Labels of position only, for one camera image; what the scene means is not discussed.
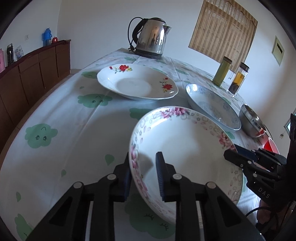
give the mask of blue and white bowl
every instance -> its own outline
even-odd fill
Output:
[[[192,109],[210,118],[224,131],[238,131],[242,124],[231,106],[213,91],[196,84],[186,85]]]

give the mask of black bottle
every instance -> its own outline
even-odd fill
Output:
[[[8,66],[15,62],[15,60],[13,59],[13,45],[12,44],[7,46],[7,62],[8,62]]]

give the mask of green bottle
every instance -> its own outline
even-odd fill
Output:
[[[228,70],[230,69],[231,64],[232,60],[224,56],[217,70],[217,73],[213,78],[213,83],[215,85],[220,86],[222,84],[225,76],[227,75]]]

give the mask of tablecloth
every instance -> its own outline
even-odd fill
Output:
[[[166,74],[179,87],[178,95],[156,102],[133,101],[98,83],[96,75],[104,67],[131,63]],[[74,182],[87,185],[112,173],[124,162],[132,130],[145,113],[168,105],[189,107],[186,84],[213,90],[238,113],[244,100],[239,95],[230,97],[225,91],[228,85],[217,87],[212,78],[187,63],[169,57],[148,59],[125,49],[100,58],[72,76],[30,116],[7,152],[0,171],[0,215],[11,233],[17,240],[25,240]],[[227,134],[247,149],[261,146],[242,130]],[[257,196],[245,184],[244,177],[238,203],[243,213],[258,206]],[[174,240],[174,226],[150,210],[133,183],[128,200],[114,204],[114,216],[118,241]]]

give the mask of wall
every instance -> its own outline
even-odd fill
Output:
[[[258,20],[246,59],[250,72],[239,93],[259,116],[264,117],[290,71],[290,59],[295,49],[279,22],[258,0],[237,2]],[[164,55],[215,74],[219,63],[188,48],[201,6],[202,0],[63,0],[58,35],[72,39],[71,67],[81,69],[111,51],[128,48],[127,28],[133,17],[160,17],[172,27]],[[131,25],[132,30],[137,22],[135,20]],[[271,54],[275,35],[285,49],[280,67]]]
[[[0,39],[6,66],[6,49],[9,44],[13,44],[14,50],[21,45],[25,55],[43,46],[41,34],[46,28],[51,29],[53,36],[57,35],[61,2],[62,0],[33,0],[16,16]],[[29,35],[28,40],[25,40],[25,35]]]
[[[296,56],[292,61],[292,65],[296,66]],[[290,145],[290,138],[286,132],[284,125],[290,118],[291,113],[296,108],[296,69],[293,69],[285,85],[280,89],[280,93],[277,96],[277,101],[273,103],[269,114],[266,116],[266,125],[273,130],[272,135],[274,142],[279,149],[279,152],[283,156],[287,156]]]

